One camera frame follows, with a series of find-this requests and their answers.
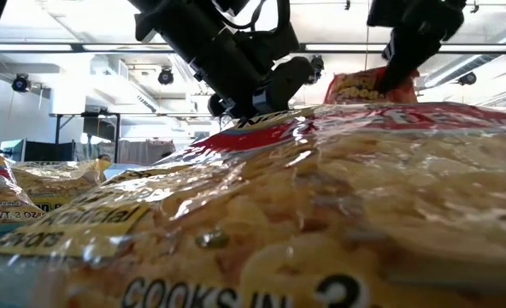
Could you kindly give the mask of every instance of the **red packaging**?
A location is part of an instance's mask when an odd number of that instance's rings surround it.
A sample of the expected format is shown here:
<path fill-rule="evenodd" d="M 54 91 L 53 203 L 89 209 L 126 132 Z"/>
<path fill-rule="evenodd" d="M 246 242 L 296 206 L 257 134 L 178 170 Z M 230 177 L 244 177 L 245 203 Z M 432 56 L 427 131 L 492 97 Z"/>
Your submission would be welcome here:
<path fill-rule="evenodd" d="M 384 95 L 374 89 L 385 71 L 386 67 L 383 67 L 335 75 L 327 89 L 324 104 L 418 103 L 413 83 L 419 76 L 417 71 L 414 71 L 398 88 Z"/>

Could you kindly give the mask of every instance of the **cable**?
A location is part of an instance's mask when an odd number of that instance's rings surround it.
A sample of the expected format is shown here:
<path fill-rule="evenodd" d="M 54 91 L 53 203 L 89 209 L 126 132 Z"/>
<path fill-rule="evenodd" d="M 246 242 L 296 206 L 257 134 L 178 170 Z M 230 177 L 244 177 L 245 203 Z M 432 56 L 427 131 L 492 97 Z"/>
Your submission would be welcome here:
<path fill-rule="evenodd" d="M 289 0 L 278 1 L 278 26 L 274 34 L 283 31 L 291 21 L 291 3 Z"/>
<path fill-rule="evenodd" d="M 12 97 L 10 98 L 10 110 L 8 110 L 8 118 L 6 119 L 6 127 L 4 128 L 4 138 L 8 138 L 8 126 L 10 125 L 10 118 L 12 117 L 12 108 L 14 107 L 14 94 L 12 91 Z"/>
<path fill-rule="evenodd" d="M 371 0 L 367 0 L 367 14 L 371 10 Z M 367 70 L 367 62 L 369 58 L 369 30 L 371 27 L 367 26 L 367 43 L 365 44 L 365 65 L 363 66 L 363 70 Z"/>
<path fill-rule="evenodd" d="M 43 95 L 44 95 L 44 87 L 40 86 L 40 99 L 38 100 L 38 110 L 40 110 L 40 106 L 42 106 Z"/>
<path fill-rule="evenodd" d="M 280 33 L 283 31 L 289 22 L 291 21 L 291 3 L 289 0 L 276 0 L 278 4 L 278 26 L 275 28 L 274 33 Z M 261 17 L 262 5 L 266 0 L 261 0 L 259 4 L 257 4 L 255 10 L 253 11 L 253 15 L 251 16 L 251 21 L 245 25 L 236 25 L 235 23 L 229 21 L 214 5 L 214 11 L 216 14 L 222 19 L 222 21 L 229 27 L 232 27 L 237 30 L 245 30 L 251 29 L 252 32 L 255 32 L 255 24 L 259 21 Z"/>
<path fill-rule="evenodd" d="M 216 14 L 221 18 L 222 22 L 224 22 L 227 26 L 229 27 L 232 27 L 234 29 L 237 29 L 237 30 L 245 30 L 245 29 L 249 29 L 249 28 L 255 28 L 255 24 L 258 22 L 259 20 L 259 17 L 261 16 L 261 10 L 262 10 L 262 5 L 266 2 L 266 0 L 261 0 L 259 2 L 259 4 L 257 4 L 255 10 L 253 11 L 253 15 L 251 16 L 251 20 L 250 22 L 248 22 L 247 24 L 245 25 L 237 25 L 231 21 L 228 20 L 228 18 L 226 18 L 216 7 L 215 5 L 213 6 L 214 8 L 214 11 L 216 12 Z"/>

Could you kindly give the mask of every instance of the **spotlight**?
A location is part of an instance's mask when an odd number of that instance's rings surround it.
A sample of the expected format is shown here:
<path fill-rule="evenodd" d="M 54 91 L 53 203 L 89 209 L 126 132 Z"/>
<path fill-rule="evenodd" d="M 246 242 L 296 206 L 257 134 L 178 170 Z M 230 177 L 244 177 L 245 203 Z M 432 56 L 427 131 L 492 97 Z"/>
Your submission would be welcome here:
<path fill-rule="evenodd" d="M 314 68 L 314 75 L 310 76 L 308 84 L 313 85 L 321 78 L 321 72 L 325 69 L 325 63 L 323 62 L 321 55 L 316 55 L 310 59 L 310 65 Z"/>
<path fill-rule="evenodd" d="M 465 85 L 471 86 L 475 82 L 477 82 L 477 76 L 474 74 L 474 72 L 467 73 L 467 74 L 463 75 L 462 77 L 458 78 L 458 84 L 460 86 L 465 86 Z"/>
<path fill-rule="evenodd" d="M 174 74 L 171 72 L 171 68 L 162 68 L 162 72 L 158 75 L 158 82 L 163 86 L 174 83 Z"/>
<path fill-rule="evenodd" d="M 31 91 L 31 81 L 29 81 L 29 75 L 17 74 L 14 81 L 12 82 L 12 90 L 18 93 L 28 93 Z"/>

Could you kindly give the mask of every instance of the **black equipment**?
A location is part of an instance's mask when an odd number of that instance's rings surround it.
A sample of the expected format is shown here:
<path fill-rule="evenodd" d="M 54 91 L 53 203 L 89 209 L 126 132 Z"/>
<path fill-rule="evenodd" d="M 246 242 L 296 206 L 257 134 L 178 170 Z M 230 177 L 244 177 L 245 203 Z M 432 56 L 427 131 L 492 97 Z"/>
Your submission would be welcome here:
<path fill-rule="evenodd" d="M 277 66 L 274 61 L 299 49 L 290 23 L 289 0 L 278 2 L 278 26 L 255 31 L 261 0 L 251 22 L 239 26 L 221 12 L 235 16 L 249 0 L 129 0 L 136 15 L 136 39 L 150 40 L 155 32 L 183 57 L 215 95 L 209 100 L 213 116 L 250 118 L 287 110 L 288 101 L 304 84 L 319 78 L 308 59 L 296 56 Z M 466 0 L 374 0 L 368 26 L 392 27 L 383 57 L 388 68 L 380 92 L 397 87 L 435 55 L 441 41 L 452 37 L 464 22 Z M 232 33 L 228 27 L 237 31 Z"/>
<path fill-rule="evenodd" d="M 460 86 L 471 86 L 477 82 L 477 75 L 474 72 L 469 72 L 456 81 Z"/>
<path fill-rule="evenodd" d="M 29 93 L 31 88 L 31 81 L 29 81 L 29 75 L 27 74 L 18 74 L 12 81 L 12 90 L 18 93 Z"/>
<path fill-rule="evenodd" d="M 162 71 L 158 75 L 158 82 L 163 86 L 174 83 L 174 73 L 171 72 L 171 68 L 162 68 Z"/>
<path fill-rule="evenodd" d="M 367 25 L 391 27 L 382 56 L 388 67 L 378 84 L 388 92 L 438 53 L 464 22 L 466 0 L 373 0 Z"/>
<path fill-rule="evenodd" d="M 321 78 L 321 72 L 325 69 L 323 57 L 321 55 L 312 56 L 310 65 L 312 65 L 312 68 L 314 69 L 314 76 L 312 76 L 313 78 L 309 80 L 308 84 L 313 85 L 314 83 L 318 82 L 318 80 Z"/>
<path fill-rule="evenodd" d="M 299 50 L 290 23 L 289 0 L 278 1 L 278 26 L 255 31 L 261 0 L 247 25 L 235 25 L 221 12 L 237 15 L 249 0 L 129 0 L 136 15 L 136 39 L 153 37 L 153 30 L 194 69 L 215 95 L 209 100 L 213 116 L 233 118 L 287 110 L 288 101 L 307 83 L 314 70 L 296 56 L 272 70 L 275 61 Z M 232 33 L 229 27 L 237 29 Z"/>

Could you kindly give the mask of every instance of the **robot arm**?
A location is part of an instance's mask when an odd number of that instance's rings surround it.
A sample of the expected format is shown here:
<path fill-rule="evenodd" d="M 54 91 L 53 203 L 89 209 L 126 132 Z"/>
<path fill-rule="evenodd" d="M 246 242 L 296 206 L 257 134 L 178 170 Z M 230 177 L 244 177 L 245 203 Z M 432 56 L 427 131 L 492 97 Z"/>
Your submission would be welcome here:
<path fill-rule="evenodd" d="M 237 15 L 249 0 L 130 0 L 136 15 L 136 39 L 164 40 L 192 67 L 197 80 L 215 91 L 209 101 L 213 116 L 233 118 L 287 110 L 287 102 L 314 75 L 304 57 L 294 57 L 272 70 L 274 61 L 299 49 L 290 20 L 289 0 L 278 0 L 278 26 L 254 28 L 264 0 L 251 23 L 237 26 L 221 11 Z M 235 33 L 229 27 L 238 28 Z"/>
<path fill-rule="evenodd" d="M 156 33 L 192 67 L 197 80 L 215 91 L 209 100 L 213 116 L 251 118 L 287 110 L 298 89 L 315 77 L 309 60 L 296 56 L 272 70 L 274 61 L 299 51 L 290 23 L 289 0 L 278 2 L 278 26 L 255 31 L 261 0 L 251 22 L 238 26 L 221 13 L 239 14 L 249 0 L 129 0 L 136 15 L 136 39 Z M 392 27 L 384 57 L 388 69 L 379 91 L 398 86 L 441 47 L 463 23 L 465 0 L 374 0 L 371 27 Z"/>

